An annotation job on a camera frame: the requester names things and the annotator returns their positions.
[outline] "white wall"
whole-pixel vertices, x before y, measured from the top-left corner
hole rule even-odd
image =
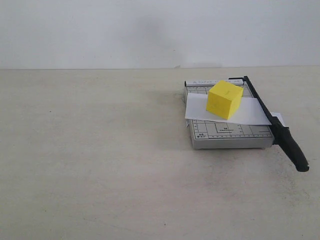
[[[320,65],[319,0],[0,0],[0,68]]]

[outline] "black cutting arm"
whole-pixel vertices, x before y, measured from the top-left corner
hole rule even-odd
[[[229,79],[242,79],[247,83],[249,89],[252,92],[254,98],[257,98],[266,117],[270,121],[270,129],[274,136],[274,145],[279,145],[280,148],[285,152],[285,154],[289,157],[292,163],[295,165],[295,168],[298,172],[307,172],[309,170],[308,161],[302,152],[299,145],[296,143],[294,138],[292,137],[290,130],[288,127],[283,126],[282,123],[276,116],[272,116],[270,111],[267,109],[261,98],[259,97],[257,91],[254,86],[250,82],[247,76],[244,77],[232,77]]]

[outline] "table surface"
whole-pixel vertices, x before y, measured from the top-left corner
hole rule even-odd
[[[310,164],[193,150],[184,81],[249,76]],[[320,66],[0,70],[0,239],[320,239]]]

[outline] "black handle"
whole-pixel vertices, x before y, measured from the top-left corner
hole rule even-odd
[[[275,127],[277,128],[277,136],[275,136],[277,144],[293,162],[298,172],[307,172],[309,170],[308,161],[299,145],[291,136],[289,128],[282,125]]]

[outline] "yellow foam block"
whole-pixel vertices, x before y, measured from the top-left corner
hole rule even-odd
[[[226,81],[219,81],[208,92],[206,110],[229,119],[238,110],[244,89]]]

